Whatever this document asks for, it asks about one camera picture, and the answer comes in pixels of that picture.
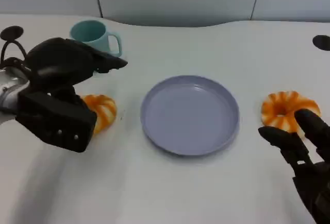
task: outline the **light blue mug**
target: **light blue mug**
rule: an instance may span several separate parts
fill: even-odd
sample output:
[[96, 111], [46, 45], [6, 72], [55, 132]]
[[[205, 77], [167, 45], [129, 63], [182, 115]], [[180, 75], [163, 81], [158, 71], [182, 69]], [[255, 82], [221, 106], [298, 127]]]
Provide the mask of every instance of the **light blue mug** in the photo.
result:
[[[110, 50], [109, 36], [114, 36], [118, 42], [118, 53]], [[70, 30], [70, 37], [76, 41], [83, 42], [93, 48], [120, 57], [123, 53], [122, 40], [115, 32], [108, 32], [106, 26], [99, 21], [83, 21], [75, 24]]]

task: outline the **plate rim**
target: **plate rim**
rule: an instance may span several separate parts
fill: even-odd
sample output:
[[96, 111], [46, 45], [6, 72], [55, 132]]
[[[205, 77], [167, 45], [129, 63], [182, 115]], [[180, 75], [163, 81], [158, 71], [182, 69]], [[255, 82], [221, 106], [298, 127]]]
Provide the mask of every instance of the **plate rim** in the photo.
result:
[[[186, 77], [200, 78], [200, 79], [203, 79], [203, 80], [206, 80], [206, 81], [210, 81], [212, 83], [215, 83], [216, 85], [219, 85], [225, 91], [227, 91], [227, 93], [231, 96], [231, 98], [234, 101], [235, 108], [237, 109], [237, 122], [235, 123], [235, 128], [234, 128], [233, 132], [231, 133], [231, 135], [229, 136], [229, 138], [224, 143], [222, 143], [221, 145], [216, 146], [216, 148], [212, 148], [210, 150], [205, 150], [205, 151], [200, 152], [200, 153], [182, 153], [182, 152], [178, 152], [178, 151], [174, 151], [174, 150], [171, 150], [171, 149], [167, 149], [167, 148], [162, 147], [157, 142], [155, 142], [155, 140], [149, 134], [148, 129], [146, 128], [145, 119], [143, 118], [143, 115], [145, 113], [145, 111], [143, 111], [143, 110], [146, 110], [147, 100], [149, 99], [149, 96], [152, 94], [152, 92], [154, 92], [155, 89], [157, 89], [160, 85], [164, 84], [165, 82], [167, 82], [169, 80], [173, 80], [175, 78], [186, 78]], [[140, 108], [140, 122], [141, 122], [142, 130], [143, 130], [144, 134], [158, 148], [160, 148], [160, 149], [162, 149], [164, 151], [167, 151], [167, 152], [170, 152], [170, 153], [179, 155], [179, 156], [188, 156], [188, 157], [189, 156], [191, 156], [191, 157], [193, 157], [193, 156], [204, 156], [204, 155], [207, 155], [207, 154], [211, 154], [211, 153], [217, 152], [217, 151], [221, 150], [222, 148], [226, 148], [229, 144], [231, 144], [233, 142], [233, 140], [235, 139], [235, 137], [236, 137], [236, 135], [238, 134], [238, 131], [239, 131], [239, 126], [240, 126], [240, 111], [239, 111], [239, 106], [237, 104], [236, 99], [234, 98], [234, 96], [232, 95], [232, 93], [226, 87], [224, 87], [222, 84], [220, 84], [220, 83], [218, 83], [218, 82], [216, 82], [214, 80], [211, 80], [209, 78], [206, 78], [204, 76], [199, 76], [199, 75], [178, 75], [178, 76], [172, 76], [172, 77], [166, 78], [166, 79], [158, 82], [157, 84], [155, 84], [147, 92], [147, 94], [143, 98], [143, 101], [142, 101], [142, 104], [141, 104], [141, 108]]]

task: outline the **orange striped object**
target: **orange striped object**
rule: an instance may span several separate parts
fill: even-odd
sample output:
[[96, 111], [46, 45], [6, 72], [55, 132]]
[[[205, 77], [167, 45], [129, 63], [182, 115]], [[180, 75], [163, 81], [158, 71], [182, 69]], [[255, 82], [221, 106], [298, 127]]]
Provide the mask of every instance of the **orange striped object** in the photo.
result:
[[265, 126], [273, 126], [287, 132], [297, 132], [300, 137], [303, 137], [304, 132], [294, 118], [294, 112], [302, 108], [309, 109], [321, 116], [316, 102], [303, 97], [296, 91], [270, 94], [262, 103], [261, 120]]
[[87, 95], [82, 98], [88, 108], [97, 114], [94, 134], [109, 127], [117, 115], [117, 106], [113, 99], [105, 95]]

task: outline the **mug handle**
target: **mug handle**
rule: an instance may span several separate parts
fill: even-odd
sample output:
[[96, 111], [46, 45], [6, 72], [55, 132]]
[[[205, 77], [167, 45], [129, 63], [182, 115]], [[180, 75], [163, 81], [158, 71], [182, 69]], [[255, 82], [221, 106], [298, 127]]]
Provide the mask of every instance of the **mug handle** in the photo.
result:
[[107, 34], [108, 34], [108, 36], [114, 36], [118, 43], [119, 52], [116, 54], [113, 54], [112, 52], [110, 52], [111, 55], [113, 55], [115, 57], [120, 57], [123, 54], [123, 47], [122, 47], [122, 40], [121, 40], [119, 34], [116, 32], [107, 32]]

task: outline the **light blue plate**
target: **light blue plate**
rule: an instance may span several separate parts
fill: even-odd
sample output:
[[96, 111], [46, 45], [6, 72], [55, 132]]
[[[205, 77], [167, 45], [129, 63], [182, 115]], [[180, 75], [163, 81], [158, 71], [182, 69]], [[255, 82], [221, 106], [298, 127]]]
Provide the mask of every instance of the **light blue plate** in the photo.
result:
[[215, 81], [177, 76], [155, 85], [141, 107], [145, 134], [158, 147], [182, 156], [201, 156], [226, 147], [239, 127], [239, 108]]

